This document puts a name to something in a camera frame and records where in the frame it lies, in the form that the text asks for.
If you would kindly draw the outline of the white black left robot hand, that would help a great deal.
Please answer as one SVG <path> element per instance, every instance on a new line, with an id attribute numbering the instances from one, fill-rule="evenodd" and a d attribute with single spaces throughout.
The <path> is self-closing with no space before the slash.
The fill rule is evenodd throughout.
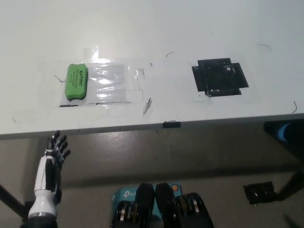
<path id="1" fill-rule="evenodd" d="M 67 149 L 67 136 L 54 132 L 47 142 L 46 149 L 39 161 L 36 174 L 35 201 L 28 213 L 28 218 L 57 217 L 57 205 L 61 202 L 61 170 L 71 153 Z"/>

